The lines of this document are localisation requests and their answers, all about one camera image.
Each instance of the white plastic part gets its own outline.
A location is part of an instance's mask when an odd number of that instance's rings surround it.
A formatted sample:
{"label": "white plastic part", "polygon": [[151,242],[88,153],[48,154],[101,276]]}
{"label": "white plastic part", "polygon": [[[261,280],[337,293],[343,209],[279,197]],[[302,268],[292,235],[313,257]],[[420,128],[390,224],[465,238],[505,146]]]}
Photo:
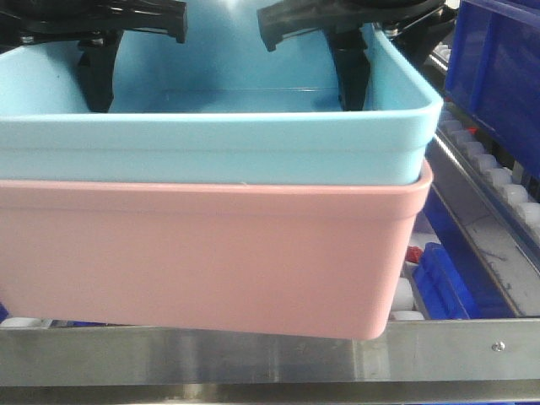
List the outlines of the white plastic part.
{"label": "white plastic part", "polygon": [[516,211],[527,225],[540,222],[540,204],[537,202],[522,202],[517,205]]}
{"label": "white plastic part", "polygon": [[41,327],[42,320],[38,318],[13,318],[5,319],[0,323],[0,327]]}
{"label": "white plastic part", "polygon": [[419,265],[416,264],[416,263],[404,262],[403,263],[403,271],[406,272],[407,274],[414,274],[414,272],[416,271],[416,268],[418,266]]}
{"label": "white plastic part", "polygon": [[396,310],[390,313],[391,321],[423,321],[424,315],[417,310]]}
{"label": "white plastic part", "polygon": [[453,8],[454,10],[457,10],[460,5],[460,0],[446,0],[445,4],[448,7]]}
{"label": "white plastic part", "polygon": [[396,293],[390,311],[410,311],[414,307],[414,295],[411,283],[406,278],[397,281]]}
{"label": "white plastic part", "polygon": [[475,141],[474,136],[467,129],[461,129],[459,131],[451,131],[450,138],[460,148],[462,148],[463,145],[465,145],[465,143]]}
{"label": "white plastic part", "polygon": [[497,159],[492,154],[479,154],[473,158],[473,162],[482,173],[499,166]]}
{"label": "white plastic part", "polygon": [[480,142],[472,141],[472,142],[465,142],[463,145],[463,151],[465,152],[465,155],[472,159],[475,156],[478,156],[479,154],[485,154],[486,149],[483,147],[483,145]]}
{"label": "white plastic part", "polygon": [[443,121],[440,126],[446,133],[461,131],[463,129],[463,125],[458,120]]}
{"label": "white plastic part", "polygon": [[526,203],[529,199],[527,189],[519,184],[506,184],[500,188],[500,193],[512,207]]}
{"label": "white plastic part", "polygon": [[444,57],[446,60],[450,58],[451,50],[446,48],[440,51],[440,55]]}
{"label": "white plastic part", "polygon": [[499,189],[502,186],[512,182],[512,174],[507,169],[503,169],[502,167],[489,169],[484,174],[489,183],[491,183],[491,185],[496,189]]}
{"label": "white plastic part", "polygon": [[53,322],[54,322],[54,319],[44,319],[44,320],[41,322],[41,325],[42,325],[43,327],[51,327]]}

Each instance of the metal surface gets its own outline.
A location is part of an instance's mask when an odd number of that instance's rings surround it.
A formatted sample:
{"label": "metal surface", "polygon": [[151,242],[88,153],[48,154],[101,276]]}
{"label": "metal surface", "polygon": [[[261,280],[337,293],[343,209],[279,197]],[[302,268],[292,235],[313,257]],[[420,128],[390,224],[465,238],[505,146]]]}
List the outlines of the metal surface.
{"label": "metal surface", "polygon": [[428,60],[439,72],[446,75],[446,72],[448,72],[448,60],[440,53],[436,51],[431,52]]}
{"label": "metal surface", "polygon": [[251,384],[180,386],[92,386],[0,390],[2,404],[152,404],[152,403],[437,403],[534,401],[540,383],[355,382],[327,384]]}
{"label": "metal surface", "polygon": [[435,174],[434,189],[484,271],[517,316],[540,316],[537,243],[444,134],[437,134],[427,156]]}
{"label": "metal surface", "polygon": [[[428,395],[429,381],[470,381],[469,391],[455,392],[454,399],[462,400],[478,395],[490,381],[515,381],[518,387],[526,380],[540,380],[539,333],[536,319],[390,322],[381,337],[364,342],[155,327],[0,330],[0,385],[196,383],[230,392],[240,389],[231,384],[309,383],[311,389],[304,394],[309,401],[316,401],[316,390],[333,392],[334,402],[364,401],[351,396],[366,389],[370,401],[391,402],[395,393],[386,388],[377,391],[369,384],[348,384],[339,394],[333,383],[399,382],[407,390],[422,386],[426,390],[422,395]],[[505,349],[493,350],[499,342]],[[283,384],[264,388],[260,397],[257,390],[246,388],[241,402],[261,401],[269,392],[281,392],[278,386],[283,388]],[[222,394],[208,395],[205,401],[223,399]],[[302,399],[299,391],[289,395],[282,399]],[[524,396],[540,399],[540,385],[537,392],[517,395]]]}

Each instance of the metal frame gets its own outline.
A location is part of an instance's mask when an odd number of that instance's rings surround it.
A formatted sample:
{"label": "metal frame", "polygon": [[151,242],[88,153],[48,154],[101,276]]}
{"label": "metal frame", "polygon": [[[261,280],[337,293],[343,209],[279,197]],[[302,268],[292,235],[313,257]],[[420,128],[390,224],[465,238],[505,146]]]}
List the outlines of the metal frame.
{"label": "metal frame", "polygon": [[364,342],[156,327],[2,330],[0,401],[533,401],[539,331],[537,319],[390,322]]}

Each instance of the blue plastic bin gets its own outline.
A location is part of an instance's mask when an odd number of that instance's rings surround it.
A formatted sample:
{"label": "blue plastic bin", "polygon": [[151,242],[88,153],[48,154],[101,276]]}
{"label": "blue plastic bin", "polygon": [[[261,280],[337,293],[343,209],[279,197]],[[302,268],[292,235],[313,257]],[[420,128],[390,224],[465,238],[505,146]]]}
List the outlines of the blue plastic bin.
{"label": "blue plastic bin", "polygon": [[480,318],[480,310],[445,248],[428,243],[414,281],[431,319]]}
{"label": "blue plastic bin", "polygon": [[87,110],[75,79],[75,43],[1,55],[0,178],[415,182],[440,97],[370,25],[370,111],[340,111],[321,32],[267,52],[257,9],[272,3],[189,3],[185,45],[126,32],[109,114]]}
{"label": "blue plastic bin", "polygon": [[0,302],[0,322],[8,317],[8,310],[6,310]]}
{"label": "blue plastic bin", "polygon": [[462,0],[446,91],[540,178],[540,2]]}

